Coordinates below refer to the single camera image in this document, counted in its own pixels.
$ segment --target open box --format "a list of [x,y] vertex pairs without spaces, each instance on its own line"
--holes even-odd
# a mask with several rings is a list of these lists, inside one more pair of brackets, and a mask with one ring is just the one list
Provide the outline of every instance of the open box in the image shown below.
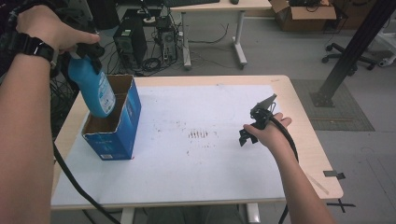
[[282,31],[321,31],[327,20],[335,20],[333,6],[291,7],[286,0],[270,1]]
[[113,112],[100,119],[88,116],[82,136],[103,161],[130,160],[141,104],[133,76],[107,76],[116,95]]

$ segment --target office chair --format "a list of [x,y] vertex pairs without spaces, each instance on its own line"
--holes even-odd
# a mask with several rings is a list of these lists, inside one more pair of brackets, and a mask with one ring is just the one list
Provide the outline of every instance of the office chair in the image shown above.
[[[334,53],[334,54],[328,54],[327,56],[322,58],[322,62],[323,63],[327,63],[329,61],[330,58],[340,58],[342,53],[345,51],[345,49],[341,46],[339,46],[338,44],[335,43],[331,43],[330,45],[328,45],[326,47],[326,51],[331,51],[332,49],[336,49],[338,51],[340,51],[340,53]],[[378,62],[374,59],[369,59],[363,56],[360,56],[358,61],[364,62],[364,63],[369,63],[370,65],[367,66],[368,70],[373,70],[373,68],[375,67],[376,64],[378,64]],[[349,76],[351,77],[353,74],[355,74],[355,72],[358,70],[358,66],[356,64],[353,65],[353,67],[351,68],[350,72],[349,72]]]

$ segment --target bottle label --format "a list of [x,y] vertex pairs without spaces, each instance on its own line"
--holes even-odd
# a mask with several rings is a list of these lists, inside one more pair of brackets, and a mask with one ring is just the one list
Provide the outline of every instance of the bottle label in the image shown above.
[[103,111],[108,114],[116,103],[116,96],[114,95],[114,92],[111,89],[110,83],[108,83],[104,72],[100,73],[98,94],[100,106],[102,107]]

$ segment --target forearm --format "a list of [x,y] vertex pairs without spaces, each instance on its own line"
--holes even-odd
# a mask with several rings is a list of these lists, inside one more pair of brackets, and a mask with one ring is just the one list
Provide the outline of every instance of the forearm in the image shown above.
[[10,223],[7,218],[12,223],[23,223],[26,220],[18,219],[25,217],[37,223],[50,220],[49,84],[48,61],[18,54],[0,87],[1,223]]
[[329,210],[316,194],[286,140],[270,150],[282,178],[291,223],[334,223]]

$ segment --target black wristwatch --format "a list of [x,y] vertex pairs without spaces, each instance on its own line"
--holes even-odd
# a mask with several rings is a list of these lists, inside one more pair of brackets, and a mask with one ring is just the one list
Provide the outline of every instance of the black wristwatch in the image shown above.
[[13,32],[7,49],[14,53],[43,57],[49,61],[51,69],[55,68],[58,60],[58,50],[53,49],[40,38],[23,33]]

